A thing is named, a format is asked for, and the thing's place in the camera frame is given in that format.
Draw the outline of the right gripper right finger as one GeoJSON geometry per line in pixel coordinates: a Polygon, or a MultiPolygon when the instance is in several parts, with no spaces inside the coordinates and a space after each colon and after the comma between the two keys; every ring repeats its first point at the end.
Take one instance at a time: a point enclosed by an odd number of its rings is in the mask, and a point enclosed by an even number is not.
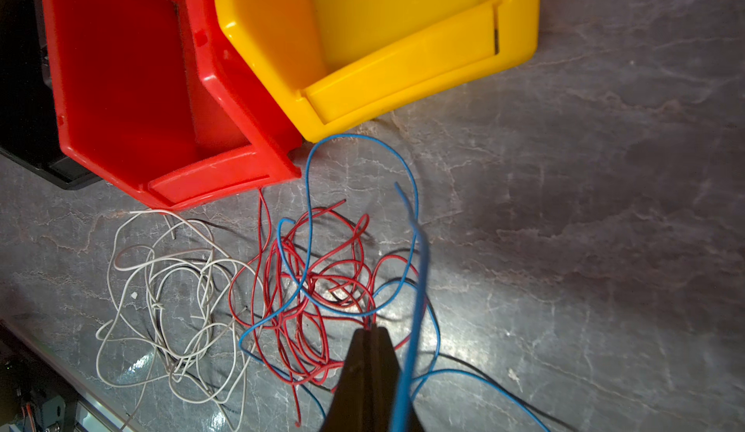
{"type": "Polygon", "coordinates": [[[369,430],[388,431],[401,367],[389,332],[374,325],[369,335],[369,430]]]}

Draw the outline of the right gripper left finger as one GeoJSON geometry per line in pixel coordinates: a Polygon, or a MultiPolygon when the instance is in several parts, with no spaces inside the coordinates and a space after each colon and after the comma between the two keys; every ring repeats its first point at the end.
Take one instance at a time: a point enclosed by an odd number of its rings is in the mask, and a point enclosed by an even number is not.
{"type": "Polygon", "coordinates": [[[369,431],[370,331],[353,334],[343,371],[321,431],[369,431]]]}

